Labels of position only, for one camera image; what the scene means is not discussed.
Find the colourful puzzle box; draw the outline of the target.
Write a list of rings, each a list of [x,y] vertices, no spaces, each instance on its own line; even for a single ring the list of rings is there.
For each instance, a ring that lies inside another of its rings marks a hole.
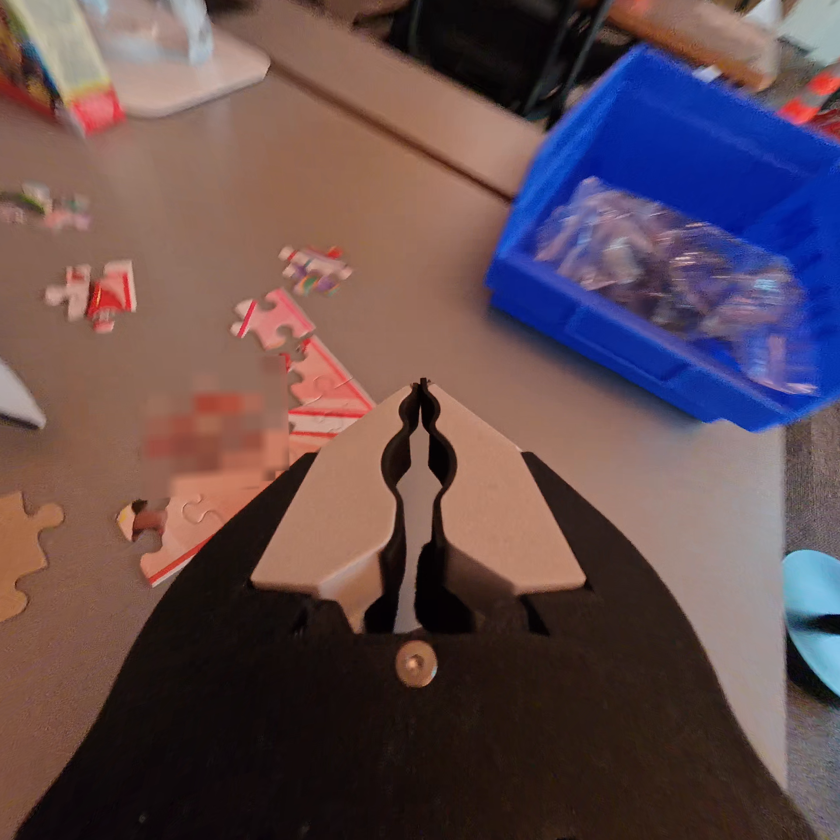
[[[1,2],[1,91],[83,137],[125,119],[76,1]]]

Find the red striped joined puzzle section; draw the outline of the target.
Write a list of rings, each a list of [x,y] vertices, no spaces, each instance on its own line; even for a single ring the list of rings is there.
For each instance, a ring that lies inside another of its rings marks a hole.
[[[266,357],[260,374],[256,390],[224,390],[209,379],[148,405],[141,438],[146,498],[126,505],[117,523],[128,541],[146,533],[160,539],[140,558],[150,586],[177,574],[296,460],[374,407],[315,337],[304,339],[296,360]]]

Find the jigsaw puzzle pieces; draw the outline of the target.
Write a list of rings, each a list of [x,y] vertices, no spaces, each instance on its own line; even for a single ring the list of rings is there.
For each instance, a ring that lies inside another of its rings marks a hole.
[[[2,224],[26,224],[30,218],[54,230],[84,231],[90,226],[88,202],[83,196],[54,201],[49,189],[43,190],[32,183],[22,185],[16,192],[2,192]],[[279,258],[287,262],[283,276],[297,281],[293,290],[298,295],[308,294],[311,288],[335,291],[335,284],[331,287],[330,282],[346,280],[352,273],[340,260],[335,261],[338,257],[341,252],[335,250],[321,255],[305,249],[284,248],[279,254]],[[66,310],[59,309],[67,317]],[[91,325],[89,329],[91,334],[111,333],[94,332]],[[306,338],[309,337],[320,340],[316,331]],[[300,351],[305,339],[291,343]],[[63,508],[53,502],[27,512],[22,490],[2,493],[2,621],[26,608],[28,597],[18,589],[18,581],[47,566],[46,554],[39,542],[40,534],[46,529],[57,528],[64,520]]]

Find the wooden side table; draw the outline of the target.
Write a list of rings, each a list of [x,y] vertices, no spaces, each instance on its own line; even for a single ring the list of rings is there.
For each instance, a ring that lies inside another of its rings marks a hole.
[[[705,1],[615,1],[610,25],[698,67],[716,67],[730,81],[762,91],[780,69],[772,29]]]

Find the wooden book stand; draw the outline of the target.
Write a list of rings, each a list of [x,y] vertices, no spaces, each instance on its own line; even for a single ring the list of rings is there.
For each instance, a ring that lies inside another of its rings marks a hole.
[[[213,26],[205,2],[81,4],[130,117],[198,107],[260,83],[270,68],[260,49]]]

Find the clear plastic bag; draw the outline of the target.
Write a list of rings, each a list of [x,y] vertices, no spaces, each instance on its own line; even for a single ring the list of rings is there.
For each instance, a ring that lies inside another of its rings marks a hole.
[[[541,223],[532,255],[758,385],[820,391],[805,289],[782,256],[593,176]]]

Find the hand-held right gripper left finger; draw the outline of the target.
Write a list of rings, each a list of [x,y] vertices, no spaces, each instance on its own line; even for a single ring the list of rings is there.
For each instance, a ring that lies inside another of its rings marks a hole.
[[[355,632],[392,632],[406,569],[398,483],[420,414],[403,387],[322,447],[250,581],[259,590],[336,602]]]

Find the blue plastic bin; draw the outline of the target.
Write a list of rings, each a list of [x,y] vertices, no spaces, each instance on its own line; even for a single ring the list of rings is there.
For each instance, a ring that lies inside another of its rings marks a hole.
[[[838,143],[706,83],[645,46],[545,136],[490,261],[490,303],[696,419],[758,433],[838,401]],[[747,381],[529,254],[539,225],[596,176],[786,258],[806,296],[818,393]]]

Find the grey desk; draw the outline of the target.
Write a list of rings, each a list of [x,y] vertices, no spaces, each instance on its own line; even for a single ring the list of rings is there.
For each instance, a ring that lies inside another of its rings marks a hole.
[[[47,415],[2,426],[2,493],[61,505],[48,568],[2,623],[2,838],[88,733],[144,621],[150,588],[115,527],[144,496],[148,399],[259,384],[239,300],[280,284],[283,245],[336,245],[353,267],[301,305],[380,401],[422,376],[540,456],[625,532],[707,646],[739,722],[786,783],[782,435],[695,423],[487,307],[508,196],[271,73],[168,119],[84,140],[2,98],[2,187],[91,201],[86,233],[2,224],[2,358]],[[135,312],[109,335],[43,292],[68,266],[133,262]]]

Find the pink diagonal-striped puzzle piece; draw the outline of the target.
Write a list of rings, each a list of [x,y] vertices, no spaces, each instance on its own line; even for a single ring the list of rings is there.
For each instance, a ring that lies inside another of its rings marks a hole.
[[[235,320],[228,330],[237,339],[253,335],[263,351],[278,350],[288,341],[284,330],[295,341],[312,335],[316,325],[282,289],[271,290],[260,299],[249,298],[234,306]]]

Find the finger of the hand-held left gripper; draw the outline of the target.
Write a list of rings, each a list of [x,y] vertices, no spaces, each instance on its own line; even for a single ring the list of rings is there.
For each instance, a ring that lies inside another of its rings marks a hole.
[[[32,430],[46,427],[46,416],[25,383],[1,360],[1,420]]]

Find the red plastic bin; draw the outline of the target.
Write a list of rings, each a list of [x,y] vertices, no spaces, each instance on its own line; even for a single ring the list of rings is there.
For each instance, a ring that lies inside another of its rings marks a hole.
[[[813,79],[777,111],[777,115],[794,125],[804,125],[819,113],[824,103],[838,90],[839,66],[831,65],[814,75]]]

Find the pale blue curved object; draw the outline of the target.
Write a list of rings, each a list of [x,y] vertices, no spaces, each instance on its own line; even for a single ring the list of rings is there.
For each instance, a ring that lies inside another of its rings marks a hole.
[[[811,674],[839,695],[839,561],[815,550],[782,562],[784,620],[792,647]]]

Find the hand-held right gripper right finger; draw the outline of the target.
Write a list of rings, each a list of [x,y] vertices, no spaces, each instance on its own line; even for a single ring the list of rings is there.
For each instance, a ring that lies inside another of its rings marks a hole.
[[[421,380],[417,395],[427,466],[439,484],[417,563],[420,624],[473,632],[523,597],[585,587],[524,452],[439,385]]]

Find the red white dog puzzle piece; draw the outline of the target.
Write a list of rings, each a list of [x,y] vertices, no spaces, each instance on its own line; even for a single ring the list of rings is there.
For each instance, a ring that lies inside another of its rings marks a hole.
[[[47,286],[44,302],[63,307],[69,322],[84,320],[94,332],[110,333],[120,314],[137,309],[133,262],[110,261],[97,279],[89,265],[69,266],[63,282]]]

